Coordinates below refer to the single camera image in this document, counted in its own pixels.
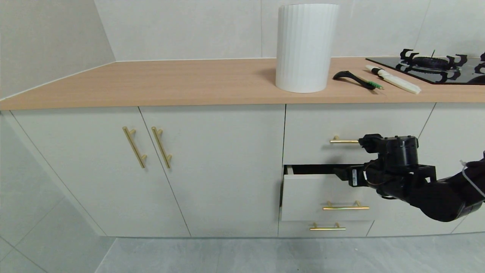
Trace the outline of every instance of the wooden countertop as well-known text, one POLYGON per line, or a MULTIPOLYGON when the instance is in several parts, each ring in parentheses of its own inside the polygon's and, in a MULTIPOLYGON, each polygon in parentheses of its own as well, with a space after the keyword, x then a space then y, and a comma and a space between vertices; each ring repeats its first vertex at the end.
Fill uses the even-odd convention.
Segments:
POLYGON ((394 71, 421 87, 414 95, 366 71, 361 57, 332 58, 327 88, 297 94, 275 86, 275 59, 117 62, 20 93, 1 110, 214 104, 485 102, 483 85, 432 85, 394 71), (341 70, 375 81, 369 91, 354 81, 334 81, 341 70))

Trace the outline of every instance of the drawer handle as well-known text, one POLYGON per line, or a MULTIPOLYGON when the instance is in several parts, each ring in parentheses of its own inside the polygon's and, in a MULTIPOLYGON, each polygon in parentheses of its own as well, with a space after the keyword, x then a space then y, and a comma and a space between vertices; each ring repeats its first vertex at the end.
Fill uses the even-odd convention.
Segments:
POLYGON ((136 158, 138 159, 138 162, 140 162, 140 166, 142 166, 142 169, 145 168, 145 159, 146 159, 146 154, 140 155, 140 151, 138 151, 138 148, 136 147, 132 136, 136 133, 136 130, 133 129, 131 131, 128 131, 128 127, 123 127, 123 132, 125 132, 126 138, 128 139, 128 142, 133 149, 133 152, 135 153, 136 158))
POLYGON ((339 136, 334 136, 334 138, 330 141, 330 144, 359 144, 358 140, 341 140, 339 136))
POLYGON ((324 206, 323 210, 347 210, 347 209, 370 209, 368 206, 362 206, 359 201, 356 200, 357 206, 333 206, 330 201, 327 201, 328 206, 324 206))
POLYGON ((158 148, 160 149, 160 152, 162 153, 163 160, 165 161, 165 164, 167 164, 167 168, 170 169, 171 168, 170 167, 170 159, 172 159, 172 155, 171 154, 167 155, 167 153, 165 152, 165 149, 163 148, 162 141, 160 140, 160 138, 162 137, 163 130, 162 129, 157 130, 157 128, 155 126, 153 126, 152 132, 153 132, 153 136, 155 137, 155 139, 157 141, 158 148))
POLYGON ((345 227, 340 227, 339 223, 335 223, 334 227, 318 227, 317 223, 313 223, 313 227, 310 228, 311 231, 315 230, 346 230, 345 227))

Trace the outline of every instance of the floor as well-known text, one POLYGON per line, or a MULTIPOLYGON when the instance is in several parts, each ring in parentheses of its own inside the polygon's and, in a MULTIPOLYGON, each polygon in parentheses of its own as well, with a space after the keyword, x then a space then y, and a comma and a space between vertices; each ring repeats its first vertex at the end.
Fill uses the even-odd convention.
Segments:
POLYGON ((96 273, 477 273, 485 233, 354 239, 118 238, 96 273))

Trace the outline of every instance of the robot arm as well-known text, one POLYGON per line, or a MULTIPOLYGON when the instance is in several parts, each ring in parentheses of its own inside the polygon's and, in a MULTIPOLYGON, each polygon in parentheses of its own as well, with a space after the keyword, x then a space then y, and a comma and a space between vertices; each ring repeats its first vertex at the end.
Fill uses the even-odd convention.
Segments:
POLYGON ((373 188, 382 198, 400 199, 441 222, 474 212, 485 201, 485 152, 462 172, 437 180, 434 166, 418 163, 414 136, 365 135, 359 144, 377 159, 334 170, 351 187, 373 188))

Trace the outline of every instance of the black glass cooktop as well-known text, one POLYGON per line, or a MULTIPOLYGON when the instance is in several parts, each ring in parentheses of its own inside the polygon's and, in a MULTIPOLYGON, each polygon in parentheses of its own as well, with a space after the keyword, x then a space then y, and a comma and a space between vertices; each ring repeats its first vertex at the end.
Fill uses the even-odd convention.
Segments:
POLYGON ((419 53, 411 51, 404 49, 401 57, 366 60, 435 85, 485 85, 485 53, 481 58, 461 54, 433 58, 417 56, 419 53))

